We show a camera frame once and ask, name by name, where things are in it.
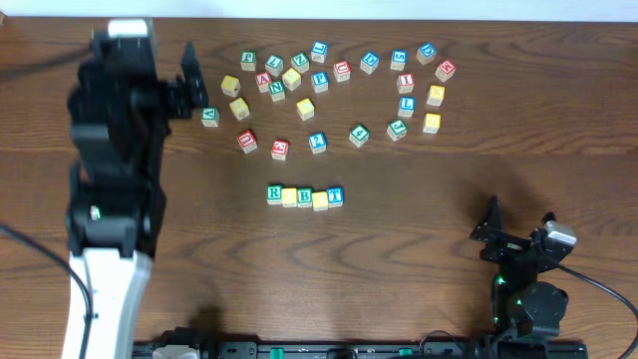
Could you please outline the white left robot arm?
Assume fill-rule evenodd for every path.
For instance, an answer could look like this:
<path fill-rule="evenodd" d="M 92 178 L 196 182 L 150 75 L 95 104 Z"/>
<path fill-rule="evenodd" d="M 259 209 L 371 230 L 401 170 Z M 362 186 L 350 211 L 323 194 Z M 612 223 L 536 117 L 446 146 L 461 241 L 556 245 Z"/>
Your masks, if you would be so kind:
<path fill-rule="evenodd" d="M 172 80 L 159 79 L 148 34 L 98 33 L 91 47 L 68 99 L 80 159 L 65 218 L 75 285 L 62 355 L 129 358 L 166 206 L 169 123 L 207 107 L 208 95 L 191 43 Z"/>

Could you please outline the green R block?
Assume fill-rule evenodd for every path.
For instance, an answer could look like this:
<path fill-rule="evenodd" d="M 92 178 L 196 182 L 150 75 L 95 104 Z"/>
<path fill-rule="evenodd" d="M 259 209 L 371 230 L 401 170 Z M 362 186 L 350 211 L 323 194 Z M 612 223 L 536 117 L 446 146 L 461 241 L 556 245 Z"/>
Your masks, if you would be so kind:
<path fill-rule="evenodd" d="M 283 186 L 280 184 L 270 184 L 266 187 L 266 200 L 269 205 L 282 204 Z"/>

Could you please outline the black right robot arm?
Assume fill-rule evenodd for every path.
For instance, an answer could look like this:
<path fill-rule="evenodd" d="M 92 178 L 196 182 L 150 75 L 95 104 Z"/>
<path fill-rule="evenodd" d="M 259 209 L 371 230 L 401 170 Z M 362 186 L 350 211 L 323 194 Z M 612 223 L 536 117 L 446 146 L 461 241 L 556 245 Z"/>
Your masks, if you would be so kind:
<path fill-rule="evenodd" d="M 560 332 L 568 296 L 540 281 L 538 275 L 556 268 L 577 238 L 553 212 L 546 213 L 541 222 L 542 226 L 526 238 L 507 233 L 494 195 L 470 234 L 470 239 L 484 244 L 479 258 L 498 265 L 491 287 L 491 310 L 502 340 L 547 341 Z"/>

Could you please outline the blue T block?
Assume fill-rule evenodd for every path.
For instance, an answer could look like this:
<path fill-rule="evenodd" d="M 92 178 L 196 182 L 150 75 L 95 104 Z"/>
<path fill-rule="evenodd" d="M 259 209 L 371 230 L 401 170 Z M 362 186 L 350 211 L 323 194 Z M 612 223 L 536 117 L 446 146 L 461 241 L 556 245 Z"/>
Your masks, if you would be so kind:
<path fill-rule="evenodd" d="M 329 207 L 339 207 L 344 203 L 343 189 L 340 186 L 333 186 L 326 189 Z"/>

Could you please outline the yellow O block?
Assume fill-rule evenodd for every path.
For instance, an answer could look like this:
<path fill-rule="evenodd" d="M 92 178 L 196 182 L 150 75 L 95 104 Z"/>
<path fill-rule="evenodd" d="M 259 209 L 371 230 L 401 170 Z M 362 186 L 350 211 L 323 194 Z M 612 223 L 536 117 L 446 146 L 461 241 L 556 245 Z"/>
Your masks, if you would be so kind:
<path fill-rule="evenodd" d="M 295 187 L 285 187 L 281 191 L 281 202 L 283 207 L 296 207 L 297 189 Z"/>
<path fill-rule="evenodd" d="M 312 205 L 314 211 L 327 210 L 329 208 L 328 194 L 326 191 L 312 193 Z"/>

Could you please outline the green B block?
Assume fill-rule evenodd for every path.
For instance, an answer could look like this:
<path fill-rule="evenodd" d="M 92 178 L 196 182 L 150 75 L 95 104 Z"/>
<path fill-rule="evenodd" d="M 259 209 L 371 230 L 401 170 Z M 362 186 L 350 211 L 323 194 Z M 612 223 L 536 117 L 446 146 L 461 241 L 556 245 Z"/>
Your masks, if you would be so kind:
<path fill-rule="evenodd" d="M 310 187 L 301 187 L 297 190 L 297 206 L 312 207 L 313 206 L 313 190 Z"/>

